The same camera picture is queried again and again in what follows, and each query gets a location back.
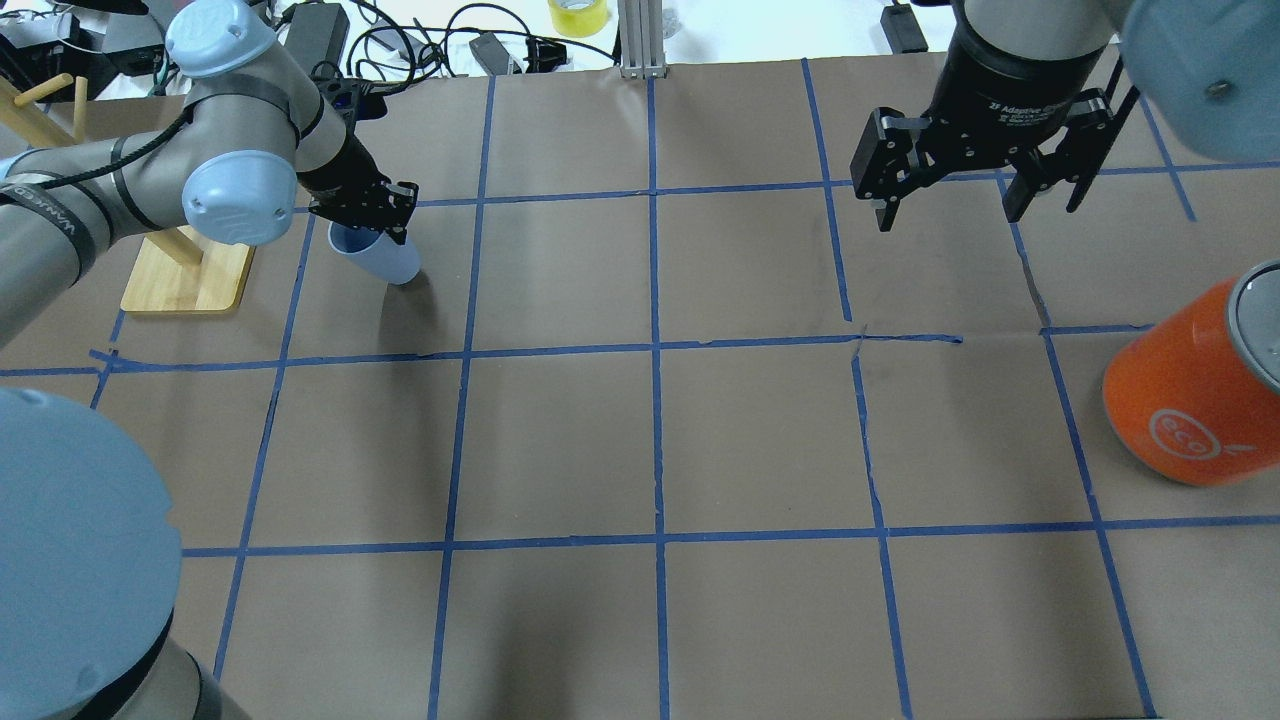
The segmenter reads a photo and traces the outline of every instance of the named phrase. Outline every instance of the orange container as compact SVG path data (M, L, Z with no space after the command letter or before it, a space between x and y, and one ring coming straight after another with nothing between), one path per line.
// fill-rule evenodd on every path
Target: orange container
M1124 445L1174 480L1220 486L1280 465L1280 260L1121 350L1102 396Z

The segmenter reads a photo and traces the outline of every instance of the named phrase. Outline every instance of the black power adapter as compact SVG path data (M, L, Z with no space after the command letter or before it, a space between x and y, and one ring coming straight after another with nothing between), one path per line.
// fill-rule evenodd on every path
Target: black power adapter
M563 42L530 36L525 38L525 47L529 49L525 59L531 73L549 73L568 63L568 47Z
M881 12L881 28L884 29L884 38L888 40L895 55L929 51L929 44L924 40L924 32L920 31L920 23L915 19L910 5L895 3L884 8Z
M302 3L289 8L293 15L289 22L289 36L284 38L284 49L307 73L316 73L321 65L342 60L342 47L347 44L347 31L351 20L347 12L337 3Z
M492 32L481 35L468 45L471 45L471 54L476 61L480 63L484 72L492 76L518 76L525 72L516 61L515 55Z

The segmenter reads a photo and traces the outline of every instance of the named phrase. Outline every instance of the blue tape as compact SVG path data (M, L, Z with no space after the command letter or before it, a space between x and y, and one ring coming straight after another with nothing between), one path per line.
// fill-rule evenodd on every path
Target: blue tape
M831 165L827 163L827 140L822 132L822 113L818 111L818 94L813 90L813 73L809 70L809 59L800 60L800 69L804 72L804 87L809 95L809 114L813 117L813 135L818 140L818 160L822 165L823 195L827 200L827 229L831 233L831 252L836 260L836 284L840 290L840 310L845 314L845 322L854 320L852 310L849 307L849 281L845 277L845 254L840 246L840 223L836 220L836 197L831 191Z
M1216 518L1156 518L1148 520L1103 520L1108 530L1164 530L1169 528L1243 528L1280 525L1280 515L1225 515Z
M1044 336L1144 333L1156 325L1062 325L1041 329Z
M818 528L812 530L719 530L707 533L669 533L667 542L792 542L810 539L867 539L878 538L876 528Z
M481 550L525 550L536 547L609 547L616 544L652 544L654 542L657 542L657 536L653 534L561 536L550 538L454 541L453 550L462 552Z
M948 345L964 343L963 336L951 334L828 334L809 337L762 337L744 340L687 340L663 342L663 350L714 350L724 347L780 347L791 345L841 345L846 342L872 341L872 342L945 342Z
M115 311L115 324L111 325L111 345L120 340L120 331L124 329L124 310Z
M884 585L884 609L888 614L888 635L893 647L893 671L897 675L897 696L902 716L913 720L911 689L906 675L906 652L902 648L902 626L897 614L897 591L893 585L893 565L890 559L890 533L884 524L884 507L876 489L876 471L872 462L872 443L867 429L869 410L867 407L867 387L863 384L863 363L855 355L851 363L854 375L854 395L858 398L858 421L861 425L863 462L867 465L867 492L872 502L872 516L876 520L877 542L881 555L881 582Z
M241 363L143 363L122 357L119 351L110 354L100 350L90 350L88 354L96 360L111 359L113 373L141 374L141 373L228 373L234 370L264 370L280 365L279 360L246 360Z
M239 555L238 547L186 547L183 557L236 557Z
M416 208L454 208L454 206L468 206L479 202L475 197L463 197L460 200L419 200L415 205Z
M513 350L476 350L472 357L543 357L548 355L605 355L612 352L649 352L653 345L579 345L571 347L527 347Z
M370 363L430 363L438 360L462 360L463 355L463 352L433 352L430 355L413 355L411 352L393 355L333 355L291 357L285 364L289 368L314 368L324 365L365 365Z
M520 202L566 202L572 200L617 200L618 197L643 197L649 195L645 190L613 190L602 192L566 192L558 195L507 195L499 197L485 197L489 205L515 205Z
M110 355L99 357L99 360L102 360L102 369L97 373L97 387L93 389L93 400L88 404L90 409L97 410L97 406L102 402L102 393L106 392L106 380L110 379L115 360L119 356L120 354L113 350Z
M1162 176L1169 168L1102 168L1100 176Z
M995 525L911 525L887 528L891 538L931 538L950 536L1020 536L1032 533L1093 532L1092 521L1078 523L1006 523Z
M654 78L645 82L649 133L649 332L653 345L653 530L654 602L658 621L658 715L671 720L671 653L667 625L667 501L663 492L662 448L662 315L659 311L658 263L658 102Z
M1187 188L1183 187L1183 179L1178 177L1178 167L1174 165L1174 159L1169 154L1169 146L1165 145L1165 136L1160 132L1160 124L1156 123L1156 115L1151 111L1151 104L1147 102L1147 97L1142 96L1138 99L1142 105L1142 113L1147 115L1147 124L1151 127L1151 135L1156 138L1156 147L1160 149L1160 156L1165 160L1165 169L1169 172L1169 179L1174 183L1174 191L1178 192L1178 200L1183 204L1183 211L1187 213L1187 219L1196 222L1196 210L1192 208L1192 201L1187 197Z
M1280 525L1280 515L1220 515L1194 518L1152 518L1130 520L1103 520L1107 530L1164 530L1175 528L1242 528ZM1048 533L1092 533L1097 529L1092 520L1060 523L997 523L974 525L904 525L878 528L813 528L792 530L709 530L664 533L667 544L739 543L739 542L800 542L800 541L854 541L927 537L969 536L1020 536ZM612 547L654 544L655 533L623 536L558 536L534 538L494 538L454 541L454 552L481 552L525 548ZM398 552L442 552L444 542L387 542L351 544L302 544L247 547L247 557L303 556L303 555L378 555ZM236 557L238 547L188 547L184 557Z
M1009 186L1005 183L1005 174L996 170L996 186L1000 188L1000 196L1004 197L1009 192ZM1036 313L1039 315L1041 324L1050 327L1053 324L1053 316L1048 311L1048 304L1044 301L1044 296L1039 291L1039 286L1036 284L1036 273L1032 270L1032 259L1027 254L1027 243L1023 242L1023 228L1020 223L1009 223L1009 232L1014 236L1014 247L1018 250L1018 258L1023 264L1023 277L1027 279L1027 291L1032 296L1032 304L1036 305Z
M1174 165L1179 173L1203 173L1207 170L1274 170L1280 168L1280 160L1261 160L1257 163L1207 163L1203 165Z
M300 544L247 547L247 557L308 556L308 555L394 555L401 552L440 552L443 542L383 542L349 544Z
M0 378L38 378L52 375L99 375L99 368L24 368L0 370Z
M467 293L467 329L462 347L462 374L458 380L458 413L453 425L453 465L449 470L449 503L444 519L444 555L440 561L440 585L435 605L435 641L431 648L431 682L428 689L426 716L436 720L440 711L440 674L444 665L444 629L449 615L449 582L453 575L453 541L458 523L458 489L462 478L462 437L467 423L467 395L471 387L471 351L476 331L476 296L480 290L480 251L484 238L485 191L489 183L489 147L493 140L493 104L497 78L489 77L485 95L484 135L480 142L480 182L476 188L475 236L471 240L471 288Z
M289 343L293 333L293 319L298 313L298 299L302 296L302 282L306 277L307 258L311 251L311 238L315 233L316 217L307 218L306 234L302 237L302 250L298 256L298 269L293 277L293 292L289 296L289 310L284 320L284 332L280 333L280 356L275 363L275 380L271 386L271 400L266 406L266 419L262 421L262 439L257 446L257 457L253 460L253 480L250 484L248 502L244 506L244 520L241 524L241 538L238 553L236 556L236 569L232 571L232 587L227 597L227 611L223 615L223 629L218 637L218 652L214 656L214 678L223 676L227 665L227 644L230 642L232 625L236 621L236 606L239 602L241 580L244 577L244 557L248 548L250 537L253 533L253 518L257 514L257 497L262 488L262 471L266 469L266 454L271 446L271 430L275 428L275 413L280 402L280 391L284 388L285 360L289 355Z
M1084 443L1080 441L1079 425L1075 423L1075 411L1071 409L1071 398L1066 392L1062 366L1057 360L1053 337L1046 334L1043 340L1050 368L1053 370L1053 384L1057 387L1059 402L1062 405L1062 415L1066 419L1066 429L1071 437L1075 464L1080 471L1080 483L1084 486L1084 497L1089 505L1089 514L1093 516L1093 529L1098 538L1098 548L1102 552L1102 564L1107 573L1107 583L1111 585L1111 598L1115 602L1116 618L1120 620L1120 632L1124 635L1125 650L1129 653L1129 665L1133 669L1134 683L1138 685L1138 696L1142 698L1142 707L1147 717L1156 717L1156 705L1151 698L1151 687L1147 684L1147 671L1143 669L1142 656L1138 652L1138 641L1133 634L1133 623L1129 621L1129 609L1124 600L1124 592L1120 588L1120 574L1116 571L1115 559L1111 555L1111 542L1107 539L1107 529L1102 521L1102 509L1098 506L1098 497L1093 492L1093 478L1089 474L1089 464L1084 457Z
M826 187L822 181L809 182L772 182L756 184L712 184L707 187L667 187L653 188L653 195L723 195L737 192L778 192L785 190L818 190Z

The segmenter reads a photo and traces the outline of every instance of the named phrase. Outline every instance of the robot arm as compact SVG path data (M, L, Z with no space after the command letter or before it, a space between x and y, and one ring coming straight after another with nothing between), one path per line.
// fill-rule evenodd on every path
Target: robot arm
M1280 5L1271 0L954 0L956 31L933 100L918 118L877 108L850 172L882 232L908 193L950 173L1018 172L1010 222L1055 183L1084 200L1142 87L1187 145L1222 159L1280 154ZM1123 32L1135 87L1116 104L1084 90L1102 49ZM1052 151L1042 145L1066 133Z
M379 172L241 0L192 3L166 45L195 78L174 126L0 161L0 347L118 238L191 224L219 242L270 242L300 183L312 213L406 241L417 186Z

